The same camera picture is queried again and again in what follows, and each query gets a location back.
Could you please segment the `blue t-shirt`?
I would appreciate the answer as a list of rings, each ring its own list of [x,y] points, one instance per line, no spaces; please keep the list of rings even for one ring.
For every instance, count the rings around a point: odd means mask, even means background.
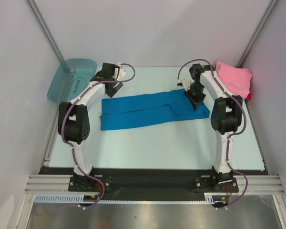
[[[209,118],[205,104],[194,110],[184,89],[102,100],[101,130],[132,129]]]

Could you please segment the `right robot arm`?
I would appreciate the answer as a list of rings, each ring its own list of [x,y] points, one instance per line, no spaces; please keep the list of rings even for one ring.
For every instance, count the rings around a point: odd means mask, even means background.
[[[234,95],[220,81],[214,68],[210,65],[193,64],[189,73],[191,80],[181,80],[185,96],[194,110],[204,103],[204,89],[214,101],[211,113],[211,126],[216,133],[216,157],[212,167],[215,177],[210,179],[211,188],[222,191],[232,180],[232,145],[233,138],[242,124],[245,115],[243,99]]]

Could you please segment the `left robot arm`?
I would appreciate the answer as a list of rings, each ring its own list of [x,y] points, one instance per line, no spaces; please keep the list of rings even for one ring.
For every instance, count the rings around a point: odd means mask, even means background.
[[[79,185],[92,190],[96,179],[90,176],[92,164],[84,152],[84,141],[90,134],[89,110],[104,95],[112,98],[123,86],[126,70],[121,64],[104,63],[77,97],[59,105],[58,134],[69,145],[74,163],[74,173],[81,176]]]

